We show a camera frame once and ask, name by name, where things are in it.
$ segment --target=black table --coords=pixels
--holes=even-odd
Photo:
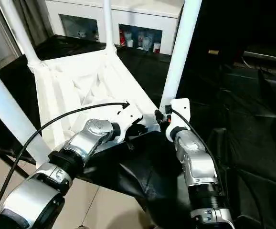
[[[37,47],[41,60],[103,49],[104,44],[54,36]],[[117,54],[159,106],[170,57],[117,48]],[[237,228],[276,229],[276,75],[228,66],[195,69],[186,63],[178,97],[191,102],[191,123],[217,158]],[[34,76],[24,56],[0,78],[36,128],[40,127]],[[80,179],[130,194],[166,228],[188,227],[189,205],[173,145],[158,132],[100,152]],[[20,148],[0,121],[0,156]],[[26,153],[23,159],[33,162]]]

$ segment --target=white metal pole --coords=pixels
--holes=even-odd
[[[24,54],[28,59],[28,65],[34,66],[39,64],[41,61],[34,51],[28,34],[26,33],[23,23],[20,20],[18,12],[16,11],[13,0],[0,0],[0,3],[3,8],[3,12],[5,13],[5,16],[7,17],[8,22],[14,31],[14,35],[20,43],[20,46],[22,47]]]
[[[1,80],[0,119],[22,145],[25,144],[29,137],[36,131],[33,124],[21,110]],[[35,159],[37,167],[49,161],[48,155],[51,152],[50,148],[40,135],[37,135],[28,145],[27,151]]]
[[[176,97],[201,4],[202,0],[185,0],[159,107],[163,113],[165,113],[165,106]]]
[[[106,30],[106,50],[116,52],[117,49],[113,40],[113,24],[110,0],[104,0],[104,21]]]

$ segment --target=red bottle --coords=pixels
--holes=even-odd
[[[120,36],[120,45],[126,46],[125,36],[122,30],[120,30],[119,36]]]

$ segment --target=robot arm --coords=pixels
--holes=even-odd
[[[75,176],[83,171],[97,147],[107,141],[121,142],[126,130],[141,113],[127,106],[116,118],[90,119],[60,151],[42,164],[6,198],[0,213],[0,229],[50,229],[64,206],[64,198]]]
[[[169,108],[167,113],[172,109],[189,121],[188,99],[172,100]],[[234,229],[211,156],[206,152],[204,144],[175,112],[171,114],[166,137],[174,143],[177,158],[182,164],[189,192],[191,218],[196,228]]]

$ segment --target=glass cabinet door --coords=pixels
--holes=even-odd
[[[59,14],[65,35],[99,42],[98,26],[95,19]]]
[[[119,24],[119,37],[123,46],[160,52],[162,30]]]

